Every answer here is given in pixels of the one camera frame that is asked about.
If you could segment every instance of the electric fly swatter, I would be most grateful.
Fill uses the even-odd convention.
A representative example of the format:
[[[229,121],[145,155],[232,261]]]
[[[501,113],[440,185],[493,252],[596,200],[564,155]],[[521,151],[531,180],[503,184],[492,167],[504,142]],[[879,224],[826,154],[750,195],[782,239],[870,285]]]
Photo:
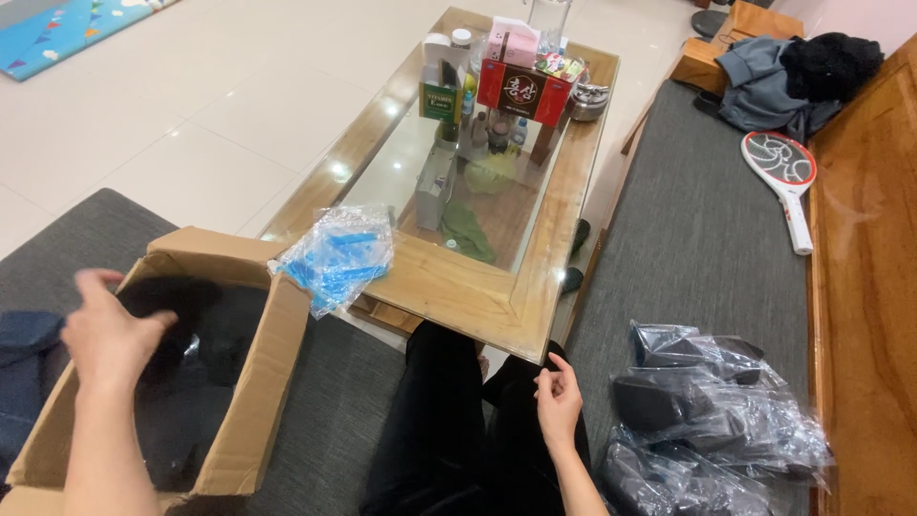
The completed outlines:
[[[800,197],[815,180],[815,160],[805,147],[776,132],[750,132],[742,139],[748,165],[777,193],[790,227],[793,250],[812,254],[812,237]]]

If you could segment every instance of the leg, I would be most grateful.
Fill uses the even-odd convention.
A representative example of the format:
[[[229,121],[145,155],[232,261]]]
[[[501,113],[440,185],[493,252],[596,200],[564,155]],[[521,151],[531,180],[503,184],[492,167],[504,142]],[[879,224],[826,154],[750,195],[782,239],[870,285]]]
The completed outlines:
[[[567,359],[556,342],[551,342],[548,350]],[[558,370],[554,363],[546,361],[546,364],[549,370]],[[507,374],[499,377],[507,365],[510,366]],[[533,380],[539,371],[539,366],[511,356],[487,382],[499,383],[485,385],[491,393],[500,388],[499,405],[488,432],[486,460],[488,472],[493,473],[489,486],[507,510],[519,514],[563,514],[558,475],[541,435],[537,401],[533,398],[537,390]],[[582,413],[574,441],[580,459],[590,470],[589,441]]]
[[[360,514],[474,512],[484,447],[474,341],[424,321],[405,355]]]

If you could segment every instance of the red box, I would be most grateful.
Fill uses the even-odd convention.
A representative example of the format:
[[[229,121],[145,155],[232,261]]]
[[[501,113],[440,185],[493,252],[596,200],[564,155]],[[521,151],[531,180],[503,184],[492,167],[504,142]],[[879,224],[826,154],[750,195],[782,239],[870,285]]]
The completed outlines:
[[[572,86],[535,69],[485,59],[478,103],[553,127],[564,112]]]

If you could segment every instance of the bare foot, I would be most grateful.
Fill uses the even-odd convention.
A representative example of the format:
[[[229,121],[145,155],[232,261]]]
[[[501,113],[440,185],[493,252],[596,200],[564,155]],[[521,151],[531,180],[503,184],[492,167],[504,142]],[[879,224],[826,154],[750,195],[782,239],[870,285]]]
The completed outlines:
[[[487,379],[487,372],[491,370],[491,361],[486,356],[478,355],[478,365],[481,366],[481,382]]]

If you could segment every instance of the person's right hand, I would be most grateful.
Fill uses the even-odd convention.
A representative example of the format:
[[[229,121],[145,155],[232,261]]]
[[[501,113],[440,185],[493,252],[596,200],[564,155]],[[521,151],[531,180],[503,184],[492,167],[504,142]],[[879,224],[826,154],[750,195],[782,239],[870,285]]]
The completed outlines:
[[[538,400],[538,423],[545,444],[548,451],[556,452],[574,446],[573,433],[580,418],[582,396],[573,367],[554,353],[548,353],[547,356],[560,372],[541,370],[541,374],[535,378],[538,384],[535,398]]]
[[[162,334],[178,319],[162,311],[138,319],[106,287],[124,276],[117,271],[84,269],[76,273],[83,305],[69,317],[61,340],[76,366],[80,390],[132,395]]]

